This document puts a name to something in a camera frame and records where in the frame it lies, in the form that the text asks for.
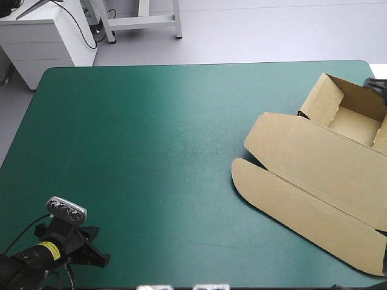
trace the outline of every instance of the floor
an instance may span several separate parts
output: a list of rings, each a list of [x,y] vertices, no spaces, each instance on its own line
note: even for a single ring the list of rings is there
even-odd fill
[[[151,12],[170,13],[170,0]],[[387,1],[180,0],[183,39],[174,29],[121,31],[117,43],[99,43],[103,65],[287,62],[361,59],[387,79]],[[108,0],[118,17],[134,15],[135,1]],[[33,96],[15,69],[0,86],[0,165]]]

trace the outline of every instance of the metal frame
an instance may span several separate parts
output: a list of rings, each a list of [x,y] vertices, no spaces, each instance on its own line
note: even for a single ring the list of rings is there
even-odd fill
[[[150,28],[154,26],[171,26],[176,28],[176,38],[183,38],[180,22],[180,6],[179,0],[172,0],[174,6],[173,15],[149,15],[149,1],[139,0],[138,2],[138,16],[130,18],[114,18],[112,19],[109,14],[108,7],[105,0],[96,0],[96,4],[100,13],[100,17],[103,26],[106,31],[106,36],[111,44],[116,43],[115,31],[116,30],[131,30],[139,28]]]

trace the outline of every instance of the black bracket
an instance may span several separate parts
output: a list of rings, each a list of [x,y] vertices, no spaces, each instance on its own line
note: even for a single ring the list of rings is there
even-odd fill
[[[374,92],[381,95],[387,104],[387,80],[378,80],[369,77],[364,81],[364,87],[372,89]]]

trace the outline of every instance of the cardboard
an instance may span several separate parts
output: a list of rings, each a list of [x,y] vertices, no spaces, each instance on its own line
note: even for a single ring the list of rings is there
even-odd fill
[[[299,116],[264,113],[245,147],[268,171],[236,159],[252,205],[353,267],[383,275],[387,237],[384,99],[323,74]]]

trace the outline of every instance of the cardboard box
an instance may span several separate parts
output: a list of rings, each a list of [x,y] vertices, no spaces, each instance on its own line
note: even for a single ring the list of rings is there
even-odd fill
[[[374,91],[323,74],[298,116],[264,113],[232,177],[249,203],[352,265],[383,275],[387,110]]]

